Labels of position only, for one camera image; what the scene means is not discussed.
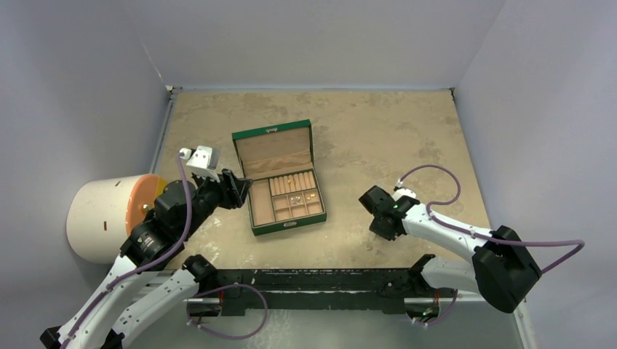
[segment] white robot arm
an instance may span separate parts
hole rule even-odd
[[[197,187],[187,181],[180,159],[188,160]],[[246,201],[252,180],[239,179],[227,169],[216,174],[217,160],[218,152],[208,147],[179,152],[177,162],[183,180],[168,184],[144,221],[131,230],[120,255],[86,305],[65,325],[49,328],[41,335],[46,348],[98,349],[117,345],[122,338],[132,341],[170,306],[196,293],[201,276],[189,275],[193,270],[180,270],[176,277],[131,305],[134,296],[183,250],[183,242],[216,208],[236,209]]]
[[[510,228],[478,228],[436,212],[429,214],[426,205],[407,188],[396,188],[394,195],[390,196],[374,186],[360,198],[360,202],[375,217],[370,230],[377,235],[388,240],[404,234],[417,236],[461,257],[462,260],[447,260],[425,255],[419,261],[420,265],[416,263],[415,269],[432,288],[447,287],[479,293],[493,307],[512,313],[542,275],[525,247],[495,244],[485,239],[520,241]]]
[[[122,334],[122,348],[128,348],[141,332],[174,305],[197,294],[201,281],[206,281],[215,272],[216,269],[200,254],[190,256],[182,269],[126,307],[111,327],[113,333]]]

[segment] gray wall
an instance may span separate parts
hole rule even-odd
[[[504,0],[124,0],[165,84],[455,86]]]
[[[530,293],[543,348],[617,342],[616,38],[615,1],[508,0],[458,89],[493,226],[587,242]]]
[[[118,1],[3,1],[0,33],[0,337],[40,348],[105,271],[66,241],[71,200],[148,171],[167,92]]]

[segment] white cylinder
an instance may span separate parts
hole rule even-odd
[[[90,262],[112,263],[165,185],[155,174],[87,183],[68,210],[68,243]]]

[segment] sandy textured surface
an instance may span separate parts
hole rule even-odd
[[[315,167],[328,221],[255,237],[246,207],[218,209],[168,268],[199,253],[217,268],[407,267],[425,253],[451,257],[418,238],[377,237],[368,230],[372,217],[358,202],[372,185],[391,190],[398,177],[421,164],[441,164],[461,180],[458,202],[437,211],[487,226],[449,91],[184,92],[172,116],[159,174],[178,179],[175,152],[197,145],[221,149],[219,169],[240,174],[232,132],[301,119],[313,123]],[[455,194],[454,182],[435,169],[423,169],[405,184],[422,202]]]

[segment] open box lid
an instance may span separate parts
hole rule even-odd
[[[310,120],[231,134],[246,178],[260,179],[313,168]]]

